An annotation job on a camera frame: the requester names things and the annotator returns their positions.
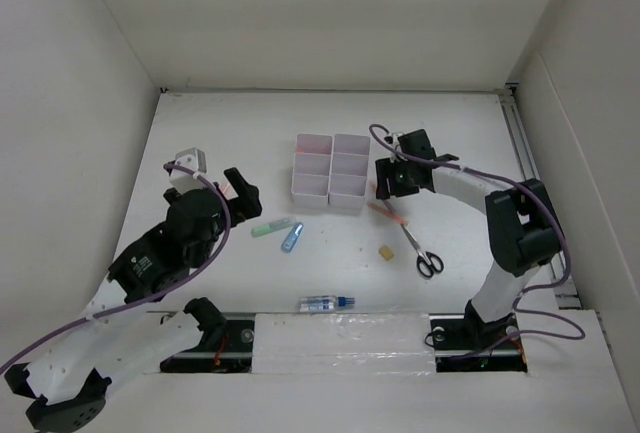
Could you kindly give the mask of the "purple pen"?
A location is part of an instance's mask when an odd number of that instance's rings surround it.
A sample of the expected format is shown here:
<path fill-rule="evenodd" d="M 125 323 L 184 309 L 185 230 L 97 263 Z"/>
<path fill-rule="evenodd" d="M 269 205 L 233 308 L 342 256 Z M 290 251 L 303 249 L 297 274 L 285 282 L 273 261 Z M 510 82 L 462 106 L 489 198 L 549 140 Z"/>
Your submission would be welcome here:
<path fill-rule="evenodd" d="M 375 181 L 373 180 L 369 180 L 369 187 L 372 190 L 372 193 L 376 194 L 377 192 L 377 184 Z M 388 200 L 380 200 L 382 202 L 382 204 L 385 206 L 385 208 L 387 209 L 387 211 L 389 212 L 389 215 L 393 215 L 393 216 L 398 216 L 398 213 L 396 211 L 396 209 L 391 205 L 391 203 Z M 369 206 L 373 206 L 374 204 L 369 202 L 367 203 Z"/>

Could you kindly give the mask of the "red highlighter pen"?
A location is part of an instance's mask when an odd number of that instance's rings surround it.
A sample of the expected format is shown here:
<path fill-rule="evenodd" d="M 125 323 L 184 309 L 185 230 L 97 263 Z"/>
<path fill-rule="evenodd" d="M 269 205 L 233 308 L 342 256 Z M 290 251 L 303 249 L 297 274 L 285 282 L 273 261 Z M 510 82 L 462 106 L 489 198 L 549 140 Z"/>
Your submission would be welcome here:
<path fill-rule="evenodd" d="M 305 154 L 330 155 L 332 151 L 332 141 L 311 139 L 310 141 L 299 141 L 296 143 L 296 152 Z"/>

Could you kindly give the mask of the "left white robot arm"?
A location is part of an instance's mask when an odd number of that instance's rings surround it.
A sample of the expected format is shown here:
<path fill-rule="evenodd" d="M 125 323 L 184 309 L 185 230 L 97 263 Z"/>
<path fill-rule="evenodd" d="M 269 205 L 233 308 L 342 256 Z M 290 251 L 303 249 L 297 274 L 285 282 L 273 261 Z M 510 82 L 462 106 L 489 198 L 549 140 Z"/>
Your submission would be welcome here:
<path fill-rule="evenodd" d="M 164 168 L 192 183 L 184 192 L 165 191 L 165 220 L 120 253 L 78 319 L 24 351 L 50 340 L 55 345 L 31 362 L 18 353 L 1 368 L 12 393 L 31 399 L 25 415 L 38 432 L 76 432 L 132 376 L 177 353 L 219 350 L 228 341 L 226 318 L 200 297 L 148 330 L 138 345 L 114 347 L 147 307 L 186 285 L 220 255 L 232 228 L 262 213 L 258 188 L 237 168 L 224 172 L 236 192 L 231 199 L 200 171 L 177 162 Z"/>

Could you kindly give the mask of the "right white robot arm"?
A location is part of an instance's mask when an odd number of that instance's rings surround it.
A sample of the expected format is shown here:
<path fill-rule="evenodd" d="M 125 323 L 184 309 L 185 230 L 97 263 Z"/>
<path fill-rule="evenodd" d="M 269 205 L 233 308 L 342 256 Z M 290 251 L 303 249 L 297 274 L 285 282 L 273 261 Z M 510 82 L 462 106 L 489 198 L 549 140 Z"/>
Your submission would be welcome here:
<path fill-rule="evenodd" d="M 387 151 L 375 163 L 376 197 L 386 202 L 423 190 L 453 198 L 483 214 L 493 262 L 480 290 L 467 302 L 460 332 L 476 348 L 506 339 L 506 328 L 531 279 L 569 248 L 545 185 L 465 166 L 459 157 L 436 153 L 425 130 L 392 134 L 369 127 Z"/>

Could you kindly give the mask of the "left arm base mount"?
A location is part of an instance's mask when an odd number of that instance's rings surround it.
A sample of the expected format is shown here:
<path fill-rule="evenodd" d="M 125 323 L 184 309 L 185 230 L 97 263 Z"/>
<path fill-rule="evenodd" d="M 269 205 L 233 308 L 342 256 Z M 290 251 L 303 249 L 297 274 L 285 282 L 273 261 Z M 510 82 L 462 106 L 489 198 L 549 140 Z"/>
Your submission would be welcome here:
<path fill-rule="evenodd" d="M 252 367 L 255 339 L 253 313 L 222 313 L 209 299 L 191 300 L 184 312 L 194 314 L 201 338 L 193 348 L 160 363 L 166 374 L 240 374 Z"/>

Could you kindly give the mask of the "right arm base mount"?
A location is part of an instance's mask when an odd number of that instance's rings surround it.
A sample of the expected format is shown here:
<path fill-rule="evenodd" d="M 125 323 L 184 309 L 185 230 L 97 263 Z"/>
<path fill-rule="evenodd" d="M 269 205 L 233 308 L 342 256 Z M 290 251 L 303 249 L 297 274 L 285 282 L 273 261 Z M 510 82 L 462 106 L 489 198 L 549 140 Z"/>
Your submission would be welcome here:
<path fill-rule="evenodd" d="M 528 367 L 513 316 L 496 325 L 477 328 L 462 315 L 430 318 L 430 331 L 424 343 L 435 355 L 437 373 L 526 373 Z"/>

